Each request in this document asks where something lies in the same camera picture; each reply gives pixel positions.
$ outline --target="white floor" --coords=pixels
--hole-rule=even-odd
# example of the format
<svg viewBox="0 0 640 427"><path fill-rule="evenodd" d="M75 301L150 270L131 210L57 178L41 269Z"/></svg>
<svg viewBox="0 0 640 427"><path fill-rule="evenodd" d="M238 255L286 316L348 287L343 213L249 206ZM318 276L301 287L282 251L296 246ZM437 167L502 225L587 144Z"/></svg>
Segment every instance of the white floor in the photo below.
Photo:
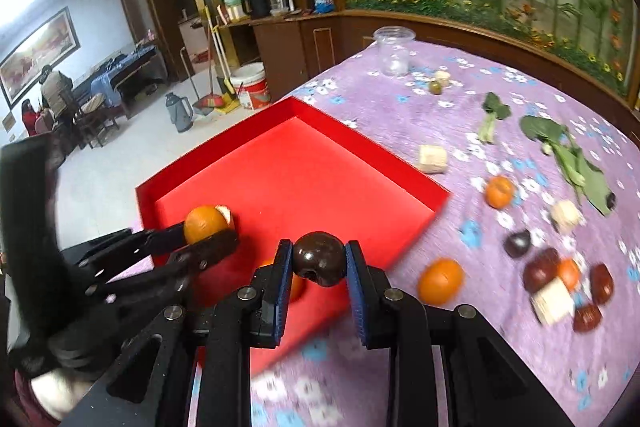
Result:
<svg viewBox="0 0 640 427"><path fill-rule="evenodd" d="M194 77L200 96L209 92L206 71ZM178 133L158 91L136 102L131 120L118 118L120 130L110 131L103 148L75 149L59 171L56 219L60 248L99 235L139 226L135 188L156 172L207 139L252 114L241 107L228 115L198 116L193 127ZM196 101L188 80L170 87L178 96Z"/></svg>

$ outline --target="paint bucket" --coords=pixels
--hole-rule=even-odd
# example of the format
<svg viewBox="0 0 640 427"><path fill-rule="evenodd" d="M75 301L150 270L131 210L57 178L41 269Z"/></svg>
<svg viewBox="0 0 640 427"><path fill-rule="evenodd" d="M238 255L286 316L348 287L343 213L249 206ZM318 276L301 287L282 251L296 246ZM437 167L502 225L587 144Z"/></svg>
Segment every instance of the paint bucket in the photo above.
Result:
<svg viewBox="0 0 640 427"><path fill-rule="evenodd" d="M245 109L258 109L271 103L264 65L261 62L238 68L231 75L231 84L236 88L238 100Z"/></svg>

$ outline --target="framed painting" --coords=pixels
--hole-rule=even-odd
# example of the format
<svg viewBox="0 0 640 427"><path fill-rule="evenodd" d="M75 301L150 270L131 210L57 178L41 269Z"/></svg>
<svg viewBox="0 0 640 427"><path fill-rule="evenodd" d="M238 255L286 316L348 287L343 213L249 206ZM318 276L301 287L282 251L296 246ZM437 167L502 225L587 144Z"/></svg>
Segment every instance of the framed painting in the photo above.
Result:
<svg viewBox="0 0 640 427"><path fill-rule="evenodd" d="M0 63L0 86L9 108L31 89L47 64L54 68L80 47L68 7L24 39Z"/></svg>

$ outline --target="purple tablecloth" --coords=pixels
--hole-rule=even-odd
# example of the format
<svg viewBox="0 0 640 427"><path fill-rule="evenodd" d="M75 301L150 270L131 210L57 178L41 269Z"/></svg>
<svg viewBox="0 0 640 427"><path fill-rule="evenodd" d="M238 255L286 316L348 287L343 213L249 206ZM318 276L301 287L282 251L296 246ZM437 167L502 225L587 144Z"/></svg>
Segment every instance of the purple tablecloth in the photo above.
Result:
<svg viewBox="0 0 640 427"><path fill-rule="evenodd" d="M294 92L343 123L415 163L421 144L449 152L449 169L434 179L452 192L447 208L389 273L396 287L415 294L426 265L436 257L456 259L466 280L453 309L469 303L504 336L571 420L594 427L616 402L640 360L640 152L617 129L562 92L512 68L423 42L412 45L414 73L402 79L378 71L375 47L325 71ZM426 81L448 70L453 82L440 96ZM487 92L497 93L513 116L497 123L494 145L482 146L476 132ZM525 114L549 116L572 130L587 158L604 171L618 197L605 218L583 201L585 220L571 237L556 233L548 217L554 201L574 200L553 157L527 140L518 127ZM482 199L485 180L502 174L516 181L518 197L498 212ZM565 318L542 327L522 287L527 262L510 259L502 241L527 227L537 248L549 245L573 257L584 270L577 303L590 295L588 270L606 263L616 284L602 307L600 327L574 333ZM366 351L345 317L295 354L252 382L254 427L385 424L387 353Z"/></svg>

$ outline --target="red box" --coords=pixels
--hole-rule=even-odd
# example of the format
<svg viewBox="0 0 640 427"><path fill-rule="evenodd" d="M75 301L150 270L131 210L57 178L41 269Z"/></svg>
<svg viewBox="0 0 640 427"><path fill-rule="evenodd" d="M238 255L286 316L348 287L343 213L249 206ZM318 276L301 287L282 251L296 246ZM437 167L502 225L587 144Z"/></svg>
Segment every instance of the red box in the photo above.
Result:
<svg viewBox="0 0 640 427"><path fill-rule="evenodd" d="M449 192L327 114L287 98L209 139L136 189L146 229L183 221L201 204L224 204L240 235L236 253L195 282L204 305L250 282L282 238L324 230L356 239L367 264L388 269L446 202ZM252 352L264 369L347 309L344 283L308 283L292 303L274 351Z"/></svg>

